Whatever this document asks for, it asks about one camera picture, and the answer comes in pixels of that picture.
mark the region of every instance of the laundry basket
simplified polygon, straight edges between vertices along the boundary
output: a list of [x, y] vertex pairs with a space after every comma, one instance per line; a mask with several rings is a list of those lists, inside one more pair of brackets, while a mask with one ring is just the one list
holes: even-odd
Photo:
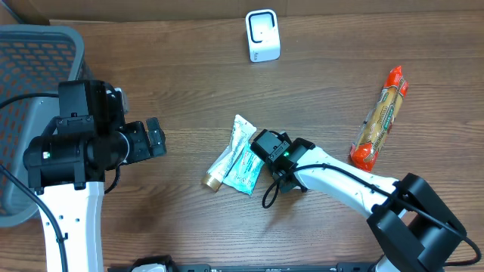
[[[0, 26], [0, 101], [19, 94], [57, 92], [59, 82], [92, 79], [84, 61], [84, 43], [65, 26]], [[0, 110], [0, 163], [25, 185], [23, 152], [52, 117], [57, 98], [19, 100]], [[11, 227], [37, 213], [35, 205], [0, 175], [0, 227]]]

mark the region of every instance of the orange and yellow package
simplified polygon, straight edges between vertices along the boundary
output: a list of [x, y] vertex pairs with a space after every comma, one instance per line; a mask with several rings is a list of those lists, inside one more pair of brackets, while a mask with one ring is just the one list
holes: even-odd
[[402, 67], [398, 66], [390, 71], [381, 90], [380, 99], [363, 122], [349, 153], [351, 160], [359, 169], [369, 172], [375, 165], [378, 153], [407, 95], [407, 89], [408, 83], [403, 79]]

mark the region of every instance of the tabletop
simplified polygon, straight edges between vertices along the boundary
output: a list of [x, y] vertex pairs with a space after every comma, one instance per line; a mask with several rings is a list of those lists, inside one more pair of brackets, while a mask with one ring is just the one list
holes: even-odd
[[[156, 116], [166, 134], [168, 153], [123, 166], [104, 198], [105, 267], [166, 254], [212, 265], [377, 260], [365, 219], [324, 193], [294, 190], [263, 209], [265, 168], [252, 196], [200, 179], [236, 114], [347, 161], [398, 65], [408, 94], [372, 172], [425, 178], [484, 248], [484, 11], [281, 17], [281, 57], [267, 63], [250, 62], [244, 19], [74, 28], [95, 77], [127, 93], [126, 120]], [[43, 239], [35, 219], [0, 229], [0, 270], [44, 271]], [[461, 244], [451, 260], [472, 257]]]

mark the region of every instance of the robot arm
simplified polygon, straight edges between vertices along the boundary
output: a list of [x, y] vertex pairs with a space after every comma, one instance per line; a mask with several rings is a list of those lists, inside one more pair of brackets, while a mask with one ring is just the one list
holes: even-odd
[[[385, 253], [376, 271], [439, 271], [467, 235], [464, 226], [430, 185], [416, 175], [408, 174], [401, 181], [382, 178], [340, 162], [302, 138], [292, 142], [286, 133], [267, 130], [254, 139], [251, 149], [265, 161], [276, 181], [287, 176], [285, 181], [280, 181], [281, 191], [296, 186], [303, 192], [320, 190], [367, 218]], [[385, 195], [374, 190], [381, 190]], [[408, 207], [426, 212], [460, 235], [422, 214], [407, 226], [401, 217]]]
[[[166, 153], [156, 118], [126, 124], [127, 100], [101, 81], [59, 84], [57, 134], [33, 138], [23, 154], [29, 187], [57, 219], [69, 271], [103, 271], [104, 173]], [[62, 271], [53, 222], [41, 211], [47, 268]]]

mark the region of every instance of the white rectangular object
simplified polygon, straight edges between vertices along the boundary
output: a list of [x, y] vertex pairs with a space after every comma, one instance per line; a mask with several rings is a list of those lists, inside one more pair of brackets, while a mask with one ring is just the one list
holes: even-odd
[[251, 11], [245, 17], [245, 24], [252, 62], [276, 60], [281, 56], [278, 18], [273, 10]]

